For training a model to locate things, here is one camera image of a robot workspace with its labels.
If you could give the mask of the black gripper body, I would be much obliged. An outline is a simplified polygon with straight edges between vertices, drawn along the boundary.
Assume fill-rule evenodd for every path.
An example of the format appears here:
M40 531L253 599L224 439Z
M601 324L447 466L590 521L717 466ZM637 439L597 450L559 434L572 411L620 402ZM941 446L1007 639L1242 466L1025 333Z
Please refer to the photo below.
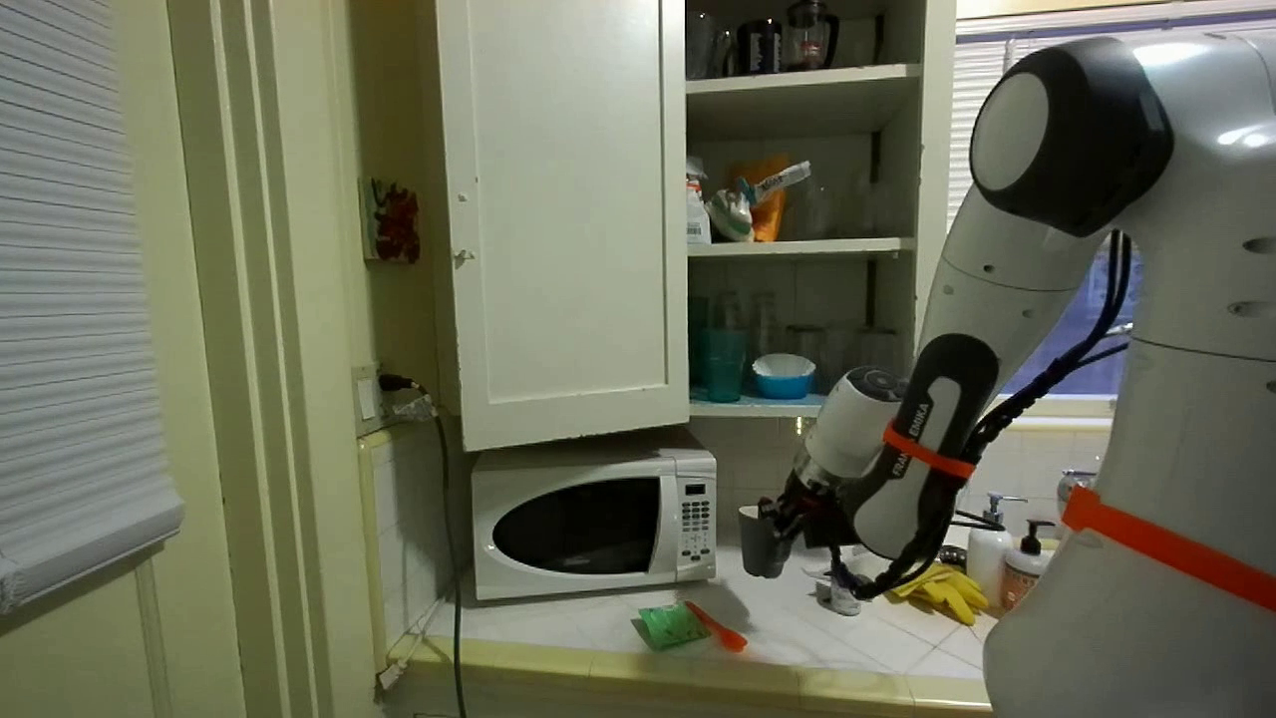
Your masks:
M778 531L785 540L807 540L811 546L847 546L852 540L843 493L830 483L785 478L778 501Z

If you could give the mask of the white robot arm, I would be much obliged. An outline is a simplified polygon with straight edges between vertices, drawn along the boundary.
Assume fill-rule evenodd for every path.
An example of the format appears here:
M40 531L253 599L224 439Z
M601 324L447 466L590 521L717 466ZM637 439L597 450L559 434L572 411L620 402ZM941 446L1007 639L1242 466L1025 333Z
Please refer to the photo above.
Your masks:
M807 540L920 576L985 446L1126 364L1070 540L985 639L999 718L1276 718L1276 44L1040 48L985 98L900 378L826 398L749 566Z

